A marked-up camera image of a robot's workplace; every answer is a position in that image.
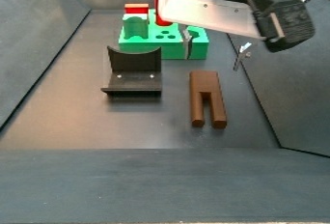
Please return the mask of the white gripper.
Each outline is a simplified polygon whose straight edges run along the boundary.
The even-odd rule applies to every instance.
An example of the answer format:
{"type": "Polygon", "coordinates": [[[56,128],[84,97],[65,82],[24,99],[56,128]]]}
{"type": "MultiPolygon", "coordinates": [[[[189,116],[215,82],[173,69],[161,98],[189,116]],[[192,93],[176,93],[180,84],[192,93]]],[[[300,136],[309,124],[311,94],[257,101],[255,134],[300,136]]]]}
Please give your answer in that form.
{"type": "MultiPolygon", "coordinates": [[[[228,34],[260,39],[249,7],[225,0],[158,0],[158,15],[164,21],[197,26],[228,34]]],[[[181,30],[184,58],[191,55],[192,36],[188,29],[181,30]]],[[[252,43],[247,42],[237,48],[233,71],[245,58],[247,49],[252,43]]]]}

